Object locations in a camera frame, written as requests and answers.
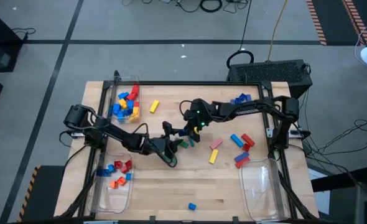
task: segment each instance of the yellow cable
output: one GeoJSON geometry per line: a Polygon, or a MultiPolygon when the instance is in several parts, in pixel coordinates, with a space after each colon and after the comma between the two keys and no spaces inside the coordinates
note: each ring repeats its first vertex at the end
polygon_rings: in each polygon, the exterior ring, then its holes
{"type": "Polygon", "coordinates": [[[275,25],[275,29],[273,29],[272,40],[271,40],[271,46],[269,47],[269,53],[268,53],[268,60],[269,60],[269,57],[271,56],[272,46],[273,46],[273,39],[275,38],[275,32],[276,32],[276,29],[277,29],[277,25],[279,25],[279,21],[281,20],[281,17],[282,17],[282,14],[283,14],[284,8],[286,8],[286,4],[287,4],[287,0],[284,0],[284,4],[283,4],[282,10],[281,10],[281,13],[280,13],[280,15],[279,15],[279,18],[277,18],[277,22],[276,22],[276,25],[275,25]]]}

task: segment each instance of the pink block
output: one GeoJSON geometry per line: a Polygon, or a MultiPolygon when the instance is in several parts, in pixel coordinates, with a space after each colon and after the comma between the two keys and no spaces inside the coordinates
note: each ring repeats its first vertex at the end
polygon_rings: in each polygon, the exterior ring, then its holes
{"type": "Polygon", "coordinates": [[[216,149],[222,142],[222,138],[215,140],[210,146],[211,150],[216,149]]]}

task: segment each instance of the wooden table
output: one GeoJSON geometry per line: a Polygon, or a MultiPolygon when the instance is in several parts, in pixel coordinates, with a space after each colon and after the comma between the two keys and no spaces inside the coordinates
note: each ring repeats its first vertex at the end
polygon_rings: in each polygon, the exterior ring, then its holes
{"type": "MultiPolygon", "coordinates": [[[[88,82],[82,104],[97,109],[102,84],[102,82],[88,82]]],[[[272,83],[272,87],[274,96],[290,94],[287,83],[272,83]]],[[[118,91],[124,91],[125,88],[130,91],[131,87],[119,86],[118,91]]],[[[259,99],[258,88],[255,86],[143,85],[141,123],[149,125],[151,137],[160,136],[164,133],[161,125],[163,121],[170,122],[175,128],[185,126],[185,121],[179,113],[179,103],[182,100],[202,98],[209,103],[229,102],[241,93],[250,94],[253,100],[259,99]],[[149,108],[154,100],[159,100],[160,104],[156,113],[151,114],[149,108]]],[[[184,103],[182,106],[185,111],[190,104],[184,103]]],[[[269,120],[270,126],[273,126],[271,117],[269,120]]],[[[113,123],[128,132],[133,131],[139,124],[113,123]]],[[[132,156],[135,166],[132,198],[129,208],[123,213],[97,213],[96,219],[148,220],[150,216],[155,215],[156,220],[230,221],[233,216],[237,216],[241,221],[251,220],[244,209],[239,171],[233,160],[242,153],[242,150],[230,140],[233,133],[238,136],[246,133],[255,141],[256,145],[249,152],[251,160],[267,157],[266,135],[261,113],[240,116],[230,122],[211,123],[201,131],[200,143],[195,143],[195,147],[179,149],[178,165],[173,169],[165,165],[155,154],[150,156],[131,154],[120,142],[109,138],[106,152],[129,153],[132,156]],[[215,164],[210,164],[208,160],[211,150],[208,146],[216,138],[222,138],[223,144],[218,147],[219,153],[215,164]],[[189,202],[197,205],[194,212],[187,208],[189,202]]],[[[300,140],[291,139],[290,144],[302,147],[300,140]]],[[[82,145],[83,139],[73,140],[69,156],[82,145]]],[[[69,163],[55,215],[63,213],[81,190],[89,151],[85,149],[69,163]]],[[[292,189],[310,212],[318,216],[304,152],[292,146],[285,152],[292,189]]]]}

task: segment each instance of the gray floor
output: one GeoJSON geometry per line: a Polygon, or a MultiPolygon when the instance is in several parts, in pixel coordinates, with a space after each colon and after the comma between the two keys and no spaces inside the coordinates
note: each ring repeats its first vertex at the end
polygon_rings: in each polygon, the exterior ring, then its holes
{"type": "MultiPolygon", "coordinates": [[[[77,4],[74,1],[0,0],[0,17],[11,28],[35,27],[30,39],[65,38],[77,4]]],[[[247,40],[269,40],[281,2],[254,0],[247,40]]],[[[188,9],[196,3],[183,1],[188,9]]],[[[84,0],[72,39],[157,40],[241,38],[246,11],[237,14],[198,11],[186,14],[172,2],[145,5],[135,0],[124,7],[116,0],[84,0]]],[[[289,1],[279,25],[277,40],[317,40],[305,1],[289,1]]],[[[225,80],[227,57],[238,45],[69,45],[44,121],[9,221],[16,220],[33,168],[62,165],[68,149],[58,142],[62,120],[71,104],[81,102],[85,83],[111,78],[114,70],[137,75],[141,80],[225,80]]],[[[267,58],[268,45],[244,45],[256,62],[267,58]]],[[[16,68],[0,73],[4,85],[0,97],[0,214],[11,189],[34,121],[39,112],[61,45],[25,45],[16,68]]],[[[302,58],[312,66],[313,87],[307,117],[318,146],[352,127],[355,119],[367,119],[367,68],[353,58],[353,47],[275,45],[271,60],[302,58]]],[[[246,62],[246,57],[232,61],[246,62]]],[[[305,116],[300,124],[306,128],[305,116]]],[[[367,142],[367,133],[356,131],[326,152],[354,150],[367,142]]],[[[367,166],[367,150],[329,156],[349,169],[367,166]]],[[[333,173],[334,167],[326,166],[333,173]]]]}

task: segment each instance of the plastic container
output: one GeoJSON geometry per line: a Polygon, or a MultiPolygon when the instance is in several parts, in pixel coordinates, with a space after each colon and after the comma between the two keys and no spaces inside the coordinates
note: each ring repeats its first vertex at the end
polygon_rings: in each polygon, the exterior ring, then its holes
{"type": "Polygon", "coordinates": [[[243,164],[239,170],[244,209],[254,221],[280,221],[289,217],[276,161],[265,159],[243,164]]]}
{"type": "MultiPolygon", "coordinates": [[[[114,103],[113,104],[119,103],[119,100],[120,100],[119,94],[125,93],[125,92],[127,92],[127,93],[130,94],[134,85],[138,85],[138,90],[139,90],[138,91],[138,96],[135,99],[135,102],[139,102],[139,109],[138,109],[138,112],[137,112],[137,113],[139,113],[138,114],[138,118],[137,119],[130,119],[130,118],[132,118],[132,116],[135,116],[136,115],[136,114],[133,113],[130,116],[125,116],[124,119],[119,119],[118,120],[117,119],[117,115],[114,114],[113,112],[111,112],[112,113],[112,120],[115,123],[116,122],[119,123],[119,124],[124,124],[124,123],[137,123],[137,122],[139,122],[141,120],[141,117],[140,117],[140,115],[141,115],[140,112],[141,112],[141,108],[142,108],[141,107],[141,86],[139,84],[139,78],[137,76],[131,75],[131,76],[120,77],[120,81],[119,81],[119,83],[117,85],[117,92],[116,92],[116,95],[114,96],[114,103]]],[[[109,99],[109,102],[110,101],[113,101],[113,96],[112,96],[111,93],[112,93],[112,91],[109,91],[108,92],[107,99],[109,99]]],[[[112,107],[109,107],[108,108],[108,111],[113,111],[113,106],[112,107]]]]}
{"type": "Polygon", "coordinates": [[[94,184],[92,192],[88,200],[88,210],[90,212],[106,212],[106,213],[121,213],[129,207],[131,202],[132,184],[135,179],[134,176],[134,163],[132,157],[129,154],[108,154],[103,153],[98,156],[98,162],[96,167],[98,169],[107,169],[108,165],[114,164],[115,161],[122,161],[123,164],[127,161],[132,162],[132,168],[128,171],[131,173],[131,180],[121,186],[118,185],[117,189],[110,188],[110,182],[118,180],[120,177],[126,176],[119,169],[112,172],[109,177],[102,177],[96,175],[94,178],[94,184]]]}

